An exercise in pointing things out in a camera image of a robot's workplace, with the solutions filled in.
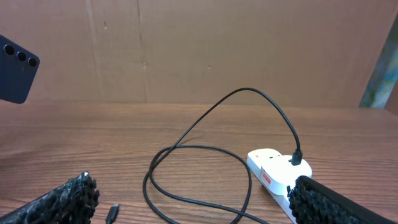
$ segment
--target blue object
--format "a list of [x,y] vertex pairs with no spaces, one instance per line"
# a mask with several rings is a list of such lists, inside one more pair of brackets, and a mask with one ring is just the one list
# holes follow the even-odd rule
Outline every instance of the blue object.
[[369,79],[360,107],[384,108],[398,79],[398,18]]
[[36,55],[0,35],[0,99],[25,102],[39,64]]

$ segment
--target black fuzzy object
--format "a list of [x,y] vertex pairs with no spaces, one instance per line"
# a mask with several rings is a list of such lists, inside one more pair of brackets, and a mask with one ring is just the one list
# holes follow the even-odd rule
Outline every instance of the black fuzzy object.
[[394,223],[306,176],[299,177],[295,188],[287,190],[289,208],[298,224]]
[[0,224],[89,224],[100,192],[88,172],[0,217]]

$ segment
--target usb connector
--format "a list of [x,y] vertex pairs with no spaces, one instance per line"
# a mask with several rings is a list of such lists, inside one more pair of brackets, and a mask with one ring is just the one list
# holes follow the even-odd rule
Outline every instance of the usb connector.
[[113,204],[111,209],[109,209],[108,216],[106,217],[106,224],[112,224],[119,213],[119,203]]

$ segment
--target black textured object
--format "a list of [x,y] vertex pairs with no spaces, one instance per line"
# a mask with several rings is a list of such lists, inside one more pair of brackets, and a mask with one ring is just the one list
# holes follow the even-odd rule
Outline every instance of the black textured object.
[[100,192],[88,172],[0,217],[0,224],[88,224]]
[[0,99],[25,102],[39,64],[36,55],[0,35]]
[[306,176],[287,188],[292,215],[302,223],[394,223]]

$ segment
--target power strip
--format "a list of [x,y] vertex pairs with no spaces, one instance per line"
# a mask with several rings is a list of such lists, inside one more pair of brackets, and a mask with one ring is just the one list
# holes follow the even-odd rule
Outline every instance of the power strip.
[[304,159],[296,166],[292,165],[291,159],[292,156],[282,155],[274,149],[257,149],[249,152],[247,164],[286,215],[296,223],[289,208],[287,186],[294,188],[301,175],[311,178],[312,170]]

